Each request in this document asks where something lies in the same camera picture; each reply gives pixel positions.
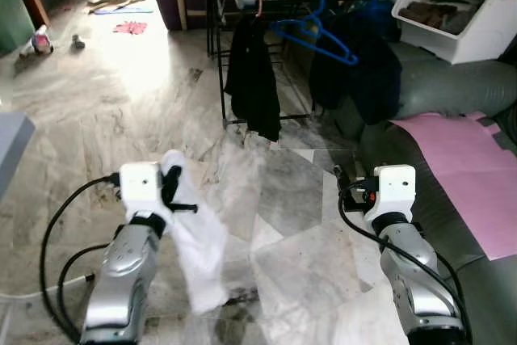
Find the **white storage box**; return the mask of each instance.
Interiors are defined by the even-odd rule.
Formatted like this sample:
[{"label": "white storage box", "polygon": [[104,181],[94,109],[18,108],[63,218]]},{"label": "white storage box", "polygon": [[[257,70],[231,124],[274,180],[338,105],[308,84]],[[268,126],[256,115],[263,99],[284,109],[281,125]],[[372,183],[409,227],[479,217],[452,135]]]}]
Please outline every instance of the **white storage box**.
[{"label": "white storage box", "polygon": [[498,58],[517,33],[517,0],[485,0],[457,36],[399,15],[412,2],[429,1],[397,0],[392,15],[401,20],[401,40],[452,64]]}]

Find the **blue hanger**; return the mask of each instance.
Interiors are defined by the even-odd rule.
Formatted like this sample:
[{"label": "blue hanger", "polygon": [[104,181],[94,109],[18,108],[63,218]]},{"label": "blue hanger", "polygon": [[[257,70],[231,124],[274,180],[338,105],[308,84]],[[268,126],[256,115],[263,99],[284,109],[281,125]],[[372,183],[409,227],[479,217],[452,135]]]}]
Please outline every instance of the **blue hanger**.
[{"label": "blue hanger", "polygon": [[[327,30],[323,28],[322,21],[317,17],[320,15],[323,10],[325,10],[325,0],[320,0],[320,6],[317,10],[313,11],[312,14],[305,16],[303,19],[284,19],[279,20],[276,22],[271,22],[271,30],[274,31],[279,36],[283,36],[289,40],[292,40],[298,44],[301,44],[302,46],[305,46],[306,48],[311,48],[312,50],[319,52],[321,54],[325,54],[328,57],[334,58],[337,61],[343,62],[347,65],[357,65],[359,63],[359,58],[352,54],[350,49],[338,38],[330,34]],[[309,29],[306,28],[307,25],[309,25],[309,22],[312,22],[316,24],[317,26],[317,33],[311,32]],[[304,40],[301,40],[300,38],[296,38],[295,36],[289,35],[285,30],[283,29],[284,26],[298,26],[300,28],[300,31],[306,35],[306,36],[312,36],[316,40],[320,38],[321,36],[326,36],[327,38],[331,39],[333,42],[335,42],[340,48],[343,49],[344,54],[342,56],[338,56],[334,53],[328,52],[323,48],[319,48],[318,46],[315,46],[313,44],[310,44],[308,42],[305,42]]]}]

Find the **cable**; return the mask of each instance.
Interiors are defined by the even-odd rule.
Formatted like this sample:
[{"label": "cable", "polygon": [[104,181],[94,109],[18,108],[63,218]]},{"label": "cable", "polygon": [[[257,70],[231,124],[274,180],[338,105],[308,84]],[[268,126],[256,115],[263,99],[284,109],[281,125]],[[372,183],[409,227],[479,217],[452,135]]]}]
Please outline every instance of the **cable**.
[{"label": "cable", "polygon": [[387,242],[381,238],[378,238],[375,234],[370,234],[368,231],[361,229],[359,226],[355,225],[352,221],[350,221],[345,214],[345,208],[344,208],[344,201],[345,201],[345,194],[347,191],[355,188],[360,187],[361,183],[363,181],[356,181],[351,183],[346,190],[341,191],[339,193],[339,202],[338,202],[338,209],[339,214],[341,215],[341,218],[343,221],[345,221],[345,224],[347,224],[350,228],[352,228],[355,232],[358,234],[362,234],[366,238],[369,238],[370,240],[373,240],[377,244],[383,246],[384,248],[389,248],[393,252],[399,254],[404,259],[409,260],[413,264],[419,266],[424,272],[426,272],[430,277],[432,277],[434,280],[436,280],[443,288],[445,288],[450,294],[454,302],[458,306],[458,310],[460,311],[461,315],[461,321],[463,322],[464,330],[465,330],[465,337],[469,343],[472,343],[472,327],[470,326],[469,317],[467,316],[467,309],[464,307],[463,301],[456,295],[455,292],[452,291],[451,287],[433,270],[431,270],[428,266],[421,263],[418,259],[416,259],[414,256],[407,253],[405,250],[399,248],[398,246],[395,246],[394,244]]},{"label": "cable", "polygon": [[47,230],[45,230],[45,235],[43,236],[43,241],[41,243],[41,252],[40,252],[40,291],[41,295],[43,297],[43,305],[45,309],[48,312],[48,315],[50,315],[50,318],[59,326],[59,328],[63,331],[63,333],[66,334],[66,336],[69,338],[70,341],[73,343],[78,343],[81,335],[78,332],[78,330],[75,327],[70,327],[66,325],[56,314],[56,311],[54,310],[50,298],[47,293],[47,280],[46,280],[46,273],[45,273],[45,260],[47,257],[47,245],[48,240],[50,238],[50,233],[52,232],[52,229],[54,225],[56,224],[57,220],[65,209],[70,205],[70,203],[75,200],[79,194],[81,194],[83,191],[85,191],[88,187],[92,187],[96,185],[97,183],[101,182],[110,182],[114,179],[114,175],[111,176],[105,176],[102,178],[94,179],[93,181],[90,181],[89,183],[86,183],[82,185],[78,190],[74,191],[70,197],[66,199],[66,201],[63,203],[63,205],[57,210],[57,212],[54,214],[50,222],[48,223]]},{"label": "cable", "polygon": [[57,281],[57,308],[59,309],[59,312],[61,313],[63,321],[65,321],[65,324],[73,328],[73,330],[77,333],[79,333],[79,329],[74,325],[74,322],[70,318],[68,311],[66,310],[65,298],[63,297],[63,284],[65,283],[66,274],[68,273],[70,267],[72,267],[75,261],[79,259],[81,256],[93,250],[102,250],[103,248],[106,248],[108,245],[109,244],[100,244],[97,246],[90,246],[88,248],[85,248],[84,250],[80,250],[77,254],[68,259],[68,262],[66,262],[65,266],[61,270],[61,274],[59,275],[59,280]]},{"label": "cable", "polygon": [[456,291],[458,293],[458,297],[460,297],[461,301],[465,303],[465,297],[463,294],[463,288],[461,287],[460,278],[458,278],[458,275],[456,274],[456,271],[454,271],[454,268],[452,268],[452,265],[438,252],[436,252],[436,257],[442,264],[447,268],[447,271],[449,271],[449,274],[451,274],[452,281],[454,282],[454,287],[456,288]]}]

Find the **white towel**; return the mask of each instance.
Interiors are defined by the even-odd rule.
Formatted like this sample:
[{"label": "white towel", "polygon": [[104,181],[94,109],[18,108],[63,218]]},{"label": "white towel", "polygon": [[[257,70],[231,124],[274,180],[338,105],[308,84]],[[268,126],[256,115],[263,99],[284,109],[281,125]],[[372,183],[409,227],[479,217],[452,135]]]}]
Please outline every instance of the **white towel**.
[{"label": "white towel", "polygon": [[204,313],[223,305],[229,298],[221,283],[223,254],[228,232],[216,214],[195,189],[187,170],[187,160],[177,150],[168,151],[162,159],[162,173],[181,166],[179,185],[174,195],[178,204],[197,204],[197,213],[175,212],[166,232],[179,251],[179,260],[187,281],[192,311]]}]

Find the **pink cloth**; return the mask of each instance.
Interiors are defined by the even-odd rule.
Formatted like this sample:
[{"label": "pink cloth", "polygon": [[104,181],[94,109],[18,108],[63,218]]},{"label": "pink cloth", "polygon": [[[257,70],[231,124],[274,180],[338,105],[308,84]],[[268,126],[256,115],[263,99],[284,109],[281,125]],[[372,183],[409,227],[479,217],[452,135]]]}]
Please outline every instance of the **pink cloth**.
[{"label": "pink cloth", "polygon": [[393,120],[418,143],[427,164],[490,260],[517,255],[517,158],[492,138],[500,131],[438,114]]},{"label": "pink cloth", "polygon": [[141,34],[145,31],[147,23],[125,22],[117,24],[113,32],[127,32],[128,34]]}]

